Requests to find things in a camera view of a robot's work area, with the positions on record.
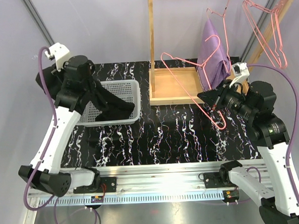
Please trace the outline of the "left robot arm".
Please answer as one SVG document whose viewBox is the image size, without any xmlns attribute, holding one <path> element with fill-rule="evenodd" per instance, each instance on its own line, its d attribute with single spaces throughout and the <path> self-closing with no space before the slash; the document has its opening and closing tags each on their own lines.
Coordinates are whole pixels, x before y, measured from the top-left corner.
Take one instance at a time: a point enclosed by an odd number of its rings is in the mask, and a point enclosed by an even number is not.
<svg viewBox="0 0 299 224">
<path fill-rule="evenodd" d="M 63 82 L 53 102 L 53 119 L 39 152 L 30 165 L 21 165 L 19 176 L 27 183 L 24 192 L 34 188 L 62 197 L 68 190 L 84 186 L 90 192 L 100 190 L 102 181 L 91 168 L 61 170 L 62 156 L 86 105 L 97 100 L 91 61 L 73 56 L 63 67 Z"/>
</svg>

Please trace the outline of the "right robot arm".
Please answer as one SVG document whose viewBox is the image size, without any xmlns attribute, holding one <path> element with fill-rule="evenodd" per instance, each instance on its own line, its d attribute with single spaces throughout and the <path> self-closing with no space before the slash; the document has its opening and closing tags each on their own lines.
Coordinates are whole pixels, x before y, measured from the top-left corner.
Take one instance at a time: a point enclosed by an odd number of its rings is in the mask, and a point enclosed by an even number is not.
<svg viewBox="0 0 299 224">
<path fill-rule="evenodd" d="M 258 206 L 265 224 L 299 224 L 299 185 L 293 161 L 287 150 L 291 143 L 286 126 L 274 113 L 276 95 L 271 84 L 255 81 L 248 92 L 238 92 L 238 83 L 223 80 L 216 89 L 197 96 L 212 109 L 227 108 L 246 123 L 246 132 L 262 156 L 272 189 L 255 179 L 239 161 L 220 166 L 219 181 L 224 186 L 241 188 Z"/>
</svg>

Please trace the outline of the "black trousers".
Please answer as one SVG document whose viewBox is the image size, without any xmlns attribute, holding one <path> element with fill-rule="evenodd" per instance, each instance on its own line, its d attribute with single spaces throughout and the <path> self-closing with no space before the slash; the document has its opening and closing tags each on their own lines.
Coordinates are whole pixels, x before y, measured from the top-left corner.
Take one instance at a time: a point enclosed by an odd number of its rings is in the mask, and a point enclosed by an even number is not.
<svg viewBox="0 0 299 224">
<path fill-rule="evenodd" d="M 87 104 L 92 102 L 101 111 L 95 118 L 96 122 L 128 119 L 135 104 L 105 89 L 99 80 L 93 78 L 93 68 L 93 65 L 87 64 L 78 69 L 66 68 L 61 72 L 54 65 L 43 69 L 44 81 L 54 105 L 83 114 Z"/>
</svg>

